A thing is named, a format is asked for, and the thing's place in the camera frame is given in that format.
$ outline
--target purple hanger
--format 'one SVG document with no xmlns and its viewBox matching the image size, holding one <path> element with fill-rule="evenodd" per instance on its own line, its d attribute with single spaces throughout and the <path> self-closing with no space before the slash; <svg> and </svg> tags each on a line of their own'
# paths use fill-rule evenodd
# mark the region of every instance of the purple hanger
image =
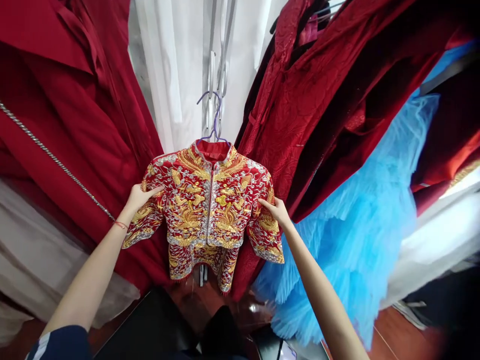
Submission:
<svg viewBox="0 0 480 360">
<path fill-rule="evenodd" d="M 207 95 L 208 93 L 209 93 L 209 91 L 205 91 L 203 93 L 203 95 L 201 96 L 201 98 L 196 102 L 196 104 L 198 105 L 202 101 L 204 96 Z M 224 142 L 226 142 L 228 144 L 228 141 L 226 139 L 219 137 L 218 134 L 217 134 L 217 119 L 219 117 L 220 109 L 222 108 L 222 99 L 220 98 L 220 96 L 217 94 L 216 91 L 213 91 L 213 93 L 218 98 L 218 107 L 216 108 L 215 119 L 213 120 L 213 130 L 211 131 L 209 136 L 205 136 L 205 137 L 200 138 L 196 143 L 197 146 L 202 140 L 210 139 L 213 134 L 215 134 L 215 139 L 223 140 Z"/>
</svg>

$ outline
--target zipper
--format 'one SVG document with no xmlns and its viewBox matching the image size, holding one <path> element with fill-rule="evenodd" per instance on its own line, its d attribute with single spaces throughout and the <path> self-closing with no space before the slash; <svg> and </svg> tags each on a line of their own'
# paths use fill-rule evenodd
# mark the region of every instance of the zipper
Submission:
<svg viewBox="0 0 480 360">
<path fill-rule="evenodd" d="M 212 204 L 212 188 L 214 187 L 214 165 L 210 163 L 210 194 L 208 195 L 208 213 L 206 217 L 206 239 L 205 243 L 208 245 L 210 232 L 210 207 Z"/>
</svg>

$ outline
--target hand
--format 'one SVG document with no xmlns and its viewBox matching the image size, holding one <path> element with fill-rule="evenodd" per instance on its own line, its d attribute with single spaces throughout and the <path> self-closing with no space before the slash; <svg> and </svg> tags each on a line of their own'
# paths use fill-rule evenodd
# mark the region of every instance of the hand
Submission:
<svg viewBox="0 0 480 360">
<path fill-rule="evenodd" d="M 287 212 L 287 209 L 285 208 L 285 204 L 282 200 L 280 200 L 278 197 L 275 198 L 275 205 L 272 205 L 268 203 L 267 201 L 263 199 L 258 199 L 258 202 L 266 207 L 268 210 L 270 210 L 272 216 L 275 218 L 275 220 L 278 221 L 280 226 L 285 229 L 286 226 L 292 223 L 292 220 L 290 219 L 289 213 Z"/>
<path fill-rule="evenodd" d="M 140 184 L 135 184 L 131 188 L 130 196 L 126 201 L 125 208 L 137 212 L 145 203 L 156 193 L 165 189 L 163 186 L 156 187 L 150 191 L 143 192 Z"/>
</svg>

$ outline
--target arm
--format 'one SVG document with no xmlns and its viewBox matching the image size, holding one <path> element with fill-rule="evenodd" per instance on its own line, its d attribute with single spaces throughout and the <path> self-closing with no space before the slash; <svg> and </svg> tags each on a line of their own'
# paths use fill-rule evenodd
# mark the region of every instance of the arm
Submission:
<svg viewBox="0 0 480 360">
<path fill-rule="evenodd" d="M 270 210 L 285 233 L 308 300 L 333 358 L 368 360 L 342 302 L 295 229 L 283 201 L 275 198 L 275 205 L 264 200 L 259 202 Z"/>
<path fill-rule="evenodd" d="M 140 184 L 134 185 L 117 221 L 128 228 L 137 210 L 162 189 L 157 187 L 143 192 Z M 127 228 L 123 229 L 117 224 L 112 225 L 73 279 L 43 330 L 42 336 L 68 325 L 80 325 L 89 331 L 114 272 Z"/>
</svg>

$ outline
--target jacket sleeve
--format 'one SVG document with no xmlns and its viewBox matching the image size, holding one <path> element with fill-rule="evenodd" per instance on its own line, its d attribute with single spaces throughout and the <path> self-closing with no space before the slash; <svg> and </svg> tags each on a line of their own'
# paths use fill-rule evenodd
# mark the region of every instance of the jacket sleeve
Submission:
<svg viewBox="0 0 480 360">
<path fill-rule="evenodd" d="M 272 179 L 270 174 L 267 174 L 267 176 L 267 185 L 259 199 L 275 204 Z M 258 201 L 255 201 L 252 206 L 252 216 L 246 230 L 253 250 L 258 257 L 272 263 L 283 264 L 285 262 L 279 223 L 274 219 L 270 211 L 260 205 Z"/>
<path fill-rule="evenodd" d="M 165 179 L 162 173 L 161 166 L 159 166 L 159 158 L 157 157 L 148 165 L 145 176 L 141 182 L 141 189 L 147 192 L 160 185 L 165 185 Z M 162 224 L 164 218 L 164 202 L 165 190 L 162 190 L 152 196 L 146 204 L 136 212 L 128 227 L 128 232 L 121 246 L 122 249 L 129 248 L 140 240 L 148 239 L 154 234 Z"/>
</svg>

